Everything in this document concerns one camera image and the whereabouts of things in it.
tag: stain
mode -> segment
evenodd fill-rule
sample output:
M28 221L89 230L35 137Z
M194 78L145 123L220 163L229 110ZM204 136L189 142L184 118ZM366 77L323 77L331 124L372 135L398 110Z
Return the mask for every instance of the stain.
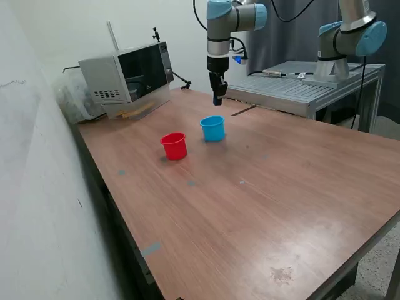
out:
M155 242L150 247L146 248L145 250L141 251L143 257L148 256L161 248L161 244L159 242Z
M283 284L289 285L289 281L293 280L292 273L293 269L291 267L281 269L271 268L271 277L278 286L282 286Z

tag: gray curtain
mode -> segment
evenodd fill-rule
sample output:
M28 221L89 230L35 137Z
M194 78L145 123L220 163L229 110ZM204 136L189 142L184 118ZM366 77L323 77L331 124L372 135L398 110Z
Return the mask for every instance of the gray curtain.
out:
M283 19L298 14L310 0L275 0ZM318 31L323 24L338 19L337 0L315 0L296 20L281 22L270 0L259 0L266 5L268 21L264 29L249 33L249 71L263 70L285 61L316 61Z
M263 70L285 61L316 61L318 30L323 24L341 20L337 0L315 0L295 21L281 22L276 16L270 0L259 0L267 6L268 21L264 29L249 33L248 71ZM275 0L279 15L290 19L300 12L309 0ZM386 64L385 78L378 114L400 123L399 90L396 89L396 69L400 66L400 22L397 21L400 3L397 0L369 0L378 19L388 26L384 46L368 63ZM360 63L358 57L349 61Z

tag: red cup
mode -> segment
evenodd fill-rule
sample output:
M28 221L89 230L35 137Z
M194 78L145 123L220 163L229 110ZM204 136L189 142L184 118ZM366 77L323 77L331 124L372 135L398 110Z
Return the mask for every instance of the red cup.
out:
M177 161L188 155L185 137L183 132L173 132L161 139L161 144L164 145L165 153L170 161Z

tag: table leg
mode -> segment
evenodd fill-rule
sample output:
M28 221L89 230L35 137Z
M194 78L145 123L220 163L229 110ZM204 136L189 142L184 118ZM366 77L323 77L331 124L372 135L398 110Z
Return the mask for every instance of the table leg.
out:
M315 120L315 112L308 114L307 119Z
M329 293L323 297L322 300L334 300L340 297L346 292L351 286L355 285L357 278L358 264L342 279L340 280Z
M364 86L360 103L360 121L358 130L372 133L375 127L376 115L378 113L379 98L381 97L383 78Z
M400 300L400 255L397 255L385 300Z

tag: robotic arm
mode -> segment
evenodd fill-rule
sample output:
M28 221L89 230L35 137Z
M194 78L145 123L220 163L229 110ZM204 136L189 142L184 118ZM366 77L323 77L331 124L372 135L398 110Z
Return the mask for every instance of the robotic arm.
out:
M388 32L368 0L339 0L343 21L319 29L319 51L314 78L340 81L349 77L347 55L369 56L382 46Z
M207 5L207 47L210 83L214 105L222 104L228 88L225 72L229 69L231 33L262 29L267 21L267 9L254 1L209 0Z
M224 74L229 69L231 33L262 29L267 21L266 7L254 4L254 1L208 1L207 66L216 106L222 104L221 98L228 89ZM319 29L318 62L314 74L316 81L348 78L347 55L372 55L386 38L386 24L376 20L376 13L370 10L368 0L339 0L339 5L343 21Z

